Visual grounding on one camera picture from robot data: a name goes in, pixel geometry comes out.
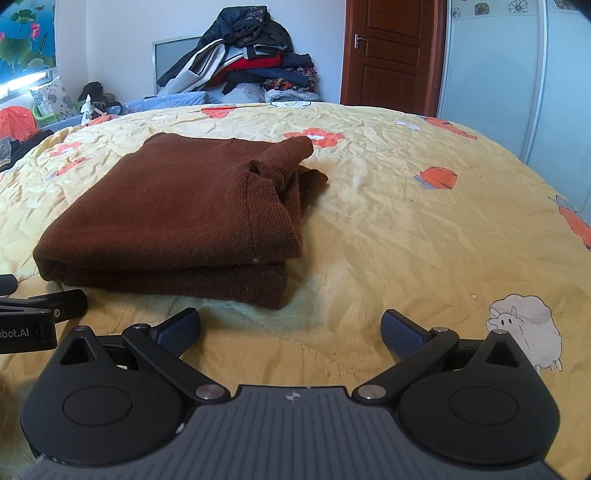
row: doorway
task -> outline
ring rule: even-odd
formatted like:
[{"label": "doorway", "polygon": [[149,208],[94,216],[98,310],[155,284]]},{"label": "doorway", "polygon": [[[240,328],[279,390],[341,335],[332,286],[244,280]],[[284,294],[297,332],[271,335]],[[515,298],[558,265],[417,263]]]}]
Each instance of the doorway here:
[{"label": "doorway", "polygon": [[341,103],[436,116],[446,0],[347,0]]}]

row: bed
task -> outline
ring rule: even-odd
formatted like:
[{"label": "bed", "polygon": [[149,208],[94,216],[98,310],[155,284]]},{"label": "bed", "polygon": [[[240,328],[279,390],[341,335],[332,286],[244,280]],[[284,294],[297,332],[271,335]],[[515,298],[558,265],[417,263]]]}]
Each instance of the bed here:
[{"label": "bed", "polygon": [[[461,125],[378,108],[276,103],[148,111],[63,129],[0,174],[0,272],[17,275],[15,296],[62,288],[39,277],[31,255],[44,229],[157,132],[313,140],[303,164],[326,173],[329,186],[304,218],[303,257],[288,262],[284,307],[87,288],[87,315],[59,324],[59,338],[78,323],[107,335],[191,306],[204,335],[183,358],[231,390],[351,389],[395,362],[379,332],[388,308],[463,338],[484,338],[503,318],[523,332],[551,323],[553,336],[524,343],[512,333],[560,408],[548,463],[566,479],[591,472],[590,228],[509,151]],[[2,479],[33,460],[18,412],[50,356],[0,357]]]}]

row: logo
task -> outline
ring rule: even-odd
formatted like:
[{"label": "logo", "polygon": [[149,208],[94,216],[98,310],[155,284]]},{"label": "logo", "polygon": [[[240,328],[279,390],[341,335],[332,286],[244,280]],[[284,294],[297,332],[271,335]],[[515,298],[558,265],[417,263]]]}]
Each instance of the logo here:
[{"label": "logo", "polygon": [[20,338],[28,336],[28,328],[21,328],[20,332],[16,328],[13,328],[12,330],[0,330],[0,338]]},{"label": "logo", "polygon": [[298,401],[301,398],[301,395],[298,392],[293,391],[291,393],[288,393],[285,397],[287,400],[293,403],[295,401]]}]

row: wardrobe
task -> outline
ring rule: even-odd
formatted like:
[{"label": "wardrobe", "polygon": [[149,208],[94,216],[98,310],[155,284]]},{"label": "wardrobe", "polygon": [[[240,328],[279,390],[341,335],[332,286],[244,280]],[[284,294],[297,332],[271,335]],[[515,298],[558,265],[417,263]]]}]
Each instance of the wardrobe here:
[{"label": "wardrobe", "polygon": [[591,22],[571,0],[450,0],[439,118],[511,150],[591,219]]}]

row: white sheep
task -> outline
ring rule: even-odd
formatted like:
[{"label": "white sheep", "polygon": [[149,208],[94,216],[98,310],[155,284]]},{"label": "white sheep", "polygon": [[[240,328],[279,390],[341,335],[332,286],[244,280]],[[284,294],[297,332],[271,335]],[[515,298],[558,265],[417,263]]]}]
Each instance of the white sheep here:
[{"label": "white sheep", "polygon": [[494,302],[486,329],[507,330],[524,351],[538,374],[543,368],[562,371],[562,338],[554,324],[551,310],[535,296],[512,294]]}]

